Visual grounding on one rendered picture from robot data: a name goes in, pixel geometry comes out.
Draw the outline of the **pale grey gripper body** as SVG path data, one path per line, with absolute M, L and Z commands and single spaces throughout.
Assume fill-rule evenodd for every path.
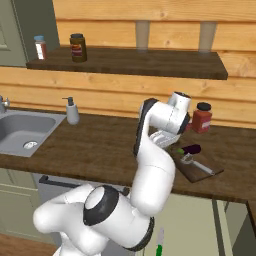
M 176 143 L 179 140 L 179 136 L 163 130 L 159 130 L 151 134 L 150 139 L 160 148 L 166 149 L 170 145 Z

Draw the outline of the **purple eggplant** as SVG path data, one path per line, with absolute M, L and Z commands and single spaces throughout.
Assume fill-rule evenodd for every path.
M 193 144 L 186 147 L 178 148 L 177 152 L 182 155 L 186 155 L 186 154 L 194 155 L 201 152 L 201 146 L 199 144 Z

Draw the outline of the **dark wooden cutting board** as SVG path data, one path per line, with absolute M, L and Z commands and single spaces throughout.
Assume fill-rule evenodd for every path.
M 205 173 L 201 171 L 199 168 L 197 168 L 194 165 L 185 165 L 181 162 L 181 158 L 184 156 L 177 152 L 178 148 L 182 148 L 186 146 L 182 146 L 180 143 L 176 143 L 168 148 L 168 152 L 170 153 L 170 156 L 173 158 L 176 168 L 191 182 L 195 183 L 201 180 L 204 180 L 206 178 L 218 175 L 224 171 L 224 168 L 218 164 L 209 154 L 204 152 L 201 148 L 201 152 L 198 154 L 192 155 L 193 158 L 205 165 L 206 167 L 212 169 L 215 174 L 210 175 L 208 173 Z

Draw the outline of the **red jar with black lid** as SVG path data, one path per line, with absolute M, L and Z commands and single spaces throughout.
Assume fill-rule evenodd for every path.
M 205 133 L 209 130 L 212 118 L 211 105 L 199 102 L 197 109 L 193 112 L 192 129 L 197 133 Z

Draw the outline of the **silver peeler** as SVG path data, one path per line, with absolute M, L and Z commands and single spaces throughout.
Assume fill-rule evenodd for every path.
M 215 172 L 212 169 L 210 169 L 210 168 L 206 167 L 205 165 L 197 162 L 190 153 L 184 155 L 181 158 L 181 162 L 183 164 L 185 164 L 185 165 L 194 165 L 197 168 L 199 168 L 201 171 L 203 171 L 205 173 L 208 173 L 210 175 L 214 175 L 215 174 Z

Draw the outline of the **pale green cupboard door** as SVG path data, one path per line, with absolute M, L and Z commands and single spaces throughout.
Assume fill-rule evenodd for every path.
M 51 236 L 38 232 L 33 224 L 40 204 L 31 173 L 0 168 L 0 233 L 53 244 Z
M 247 206 L 212 200 L 218 256 L 256 256 L 256 235 Z
M 212 201 L 171 194 L 155 217 L 148 245 L 135 256 L 155 256 L 160 228 L 164 228 L 162 256 L 218 256 Z

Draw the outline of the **white soap dispenser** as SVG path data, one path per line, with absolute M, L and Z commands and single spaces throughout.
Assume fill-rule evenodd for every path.
M 66 116 L 70 125 L 77 125 L 80 121 L 77 105 L 73 101 L 73 97 L 67 97 L 68 103 L 66 104 Z

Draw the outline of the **dark jar with red label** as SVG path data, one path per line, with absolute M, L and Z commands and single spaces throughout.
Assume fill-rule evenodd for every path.
M 87 60 L 85 38 L 81 33 L 70 35 L 70 48 L 74 62 L 81 63 Z

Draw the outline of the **grey sink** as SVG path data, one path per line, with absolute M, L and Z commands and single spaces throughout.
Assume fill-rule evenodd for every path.
M 63 114 L 7 110 L 0 114 L 0 154 L 31 157 L 65 118 Z

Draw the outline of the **small jar with blue lid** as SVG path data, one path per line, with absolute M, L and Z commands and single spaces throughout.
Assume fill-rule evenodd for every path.
M 37 35 L 34 37 L 36 51 L 39 60 L 46 59 L 46 42 L 43 35 Z

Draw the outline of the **silver tap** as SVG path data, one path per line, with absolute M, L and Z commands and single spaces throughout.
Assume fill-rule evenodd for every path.
M 6 112 L 6 108 L 10 106 L 10 101 L 8 98 L 6 100 L 3 100 L 3 97 L 0 95 L 0 114 L 3 114 Z

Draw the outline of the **dark wooden wall shelf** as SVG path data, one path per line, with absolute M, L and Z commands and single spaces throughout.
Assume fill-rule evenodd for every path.
M 88 48 L 87 61 L 75 63 L 67 47 L 32 60 L 28 69 L 226 80 L 228 72 L 216 52 Z

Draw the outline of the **beige shelf bracket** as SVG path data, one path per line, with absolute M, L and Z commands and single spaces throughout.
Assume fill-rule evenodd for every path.
M 215 38 L 217 23 L 213 21 L 203 21 L 200 23 L 199 47 L 201 53 L 209 53 L 212 49 Z
M 136 32 L 136 49 L 138 51 L 146 51 L 148 49 L 150 22 L 144 21 L 144 20 L 136 21 L 135 32 Z

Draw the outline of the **grey-green wall cupboard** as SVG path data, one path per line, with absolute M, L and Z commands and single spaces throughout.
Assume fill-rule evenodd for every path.
M 25 67 L 36 59 L 38 35 L 48 52 L 60 47 L 53 0 L 0 0 L 0 66 Z

